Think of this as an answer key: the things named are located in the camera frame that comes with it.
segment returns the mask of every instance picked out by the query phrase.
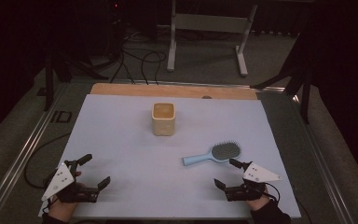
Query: person's hand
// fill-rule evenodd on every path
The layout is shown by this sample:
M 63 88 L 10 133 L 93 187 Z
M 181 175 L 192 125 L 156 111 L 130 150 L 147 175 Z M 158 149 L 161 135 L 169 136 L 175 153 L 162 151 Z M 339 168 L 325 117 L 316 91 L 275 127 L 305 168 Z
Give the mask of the person's hand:
M 261 198 L 259 198 L 259 199 L 256 199 L 256 200 L 253 200 L 253 201 L 245 201 L 245 202 L 246 202 L 246 204 L 249 205 L 249 207 L 251 208 L 252 211 L 257 211 L 260 208 L 262 208 L 264 205 L 269 203 L 269 197 L 264 195 L 264 194 L 262 194 Z
M 54 202 L 48 209 L 48 215 L 54 217 L 63 222 L 69 222 L 72 215 L 74 214 L 78 203 L 62 203 L 56 195 L 53 196 L 52 201 Z

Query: table leg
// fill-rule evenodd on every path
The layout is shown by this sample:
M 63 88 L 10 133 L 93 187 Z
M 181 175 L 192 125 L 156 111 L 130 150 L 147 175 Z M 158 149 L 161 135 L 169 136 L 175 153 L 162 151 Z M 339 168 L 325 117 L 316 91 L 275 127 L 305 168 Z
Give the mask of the table leg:
M 172 0 L 172 15 L 171 15 L 171 44 L 170 52 L 168 54 L 167 70 L 173 72 L 175 69 L 175 54 L 176 54 L 176 41 L 175 41 L 175 17 L 176 17 L 176 0 Z
M 245 59 L 243 57 L 243 49 L 245 48 L 246 40 L 248 39 L 249 33 L 251 32 L 252 22 L 254 20 L 256 10 L 257 10 L 257 5 L 252 6 L 251 12 L 249 13 L 249 16 L 246 20 L 241 45 L 235 47 L 238 65 L 240 67 L 241 76 L 243 77 L 248 76 L 248 70 L 246 68 Z

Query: aluminum rail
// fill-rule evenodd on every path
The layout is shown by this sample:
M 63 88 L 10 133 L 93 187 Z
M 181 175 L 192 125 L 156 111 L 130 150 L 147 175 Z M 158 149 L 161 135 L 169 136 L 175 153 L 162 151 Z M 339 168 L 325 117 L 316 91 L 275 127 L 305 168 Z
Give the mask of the aluminum rail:
M 37 122 L 36 126 L 34 127 L 33 132 L 31 133 L 30 137 L 26 141 L 24 147 L 22 148 L 21 152 L 17 156 L 16 160 L 11 164 L 10 168 L 7 170 L 2 182 L 0 183 L 0 211 L 5 204 L 10 192 L 13 190 L 14 186 L 19 179 L 22 170 L 25 167 L 25 164 L 31 157 L 36 148 L 37 143 L 39 142 L 42 134 L 48 127 L 48 122 L 52 117 L 53 111 L 59 99 L 61 98 L 62 94 L 67 88 L 67 84 L 61 84 L 60 87 L 57 89 L 54 103 L 50 107 L 50 109 L 43 113 L 42 117 Z

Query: metal stand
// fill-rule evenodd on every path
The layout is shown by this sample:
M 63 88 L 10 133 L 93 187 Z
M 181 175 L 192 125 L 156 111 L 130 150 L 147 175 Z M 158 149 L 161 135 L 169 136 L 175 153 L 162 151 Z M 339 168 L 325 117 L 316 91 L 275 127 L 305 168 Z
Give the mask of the metal stand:
M 228 32 L 243 34 L 241 44 L 235 49 L 241 76 L 246 77 L 248 75 L 248 70 L 246 69 L 246 64 L 243 57 L 243 49 L 251 31 L 256 9 L 256 5 L 252 6 L 248 18 L 180 14 L 176 13 L 176 0 L 172 0 L 171 44 L 170 52 L 168 55 L 167 70 L 170 72 L 174 71 L 176 54 L 176 29 Z

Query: blue hairbrush handle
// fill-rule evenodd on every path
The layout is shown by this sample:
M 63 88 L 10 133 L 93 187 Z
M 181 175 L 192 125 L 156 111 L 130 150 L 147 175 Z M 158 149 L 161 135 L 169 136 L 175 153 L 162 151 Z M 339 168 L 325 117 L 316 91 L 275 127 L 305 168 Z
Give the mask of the blue hairbrush handle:
M 183 165 L 191 165 L 199 161 L 213 160 L 212 153 L 207 153 L 198 156 L 183 157 Z

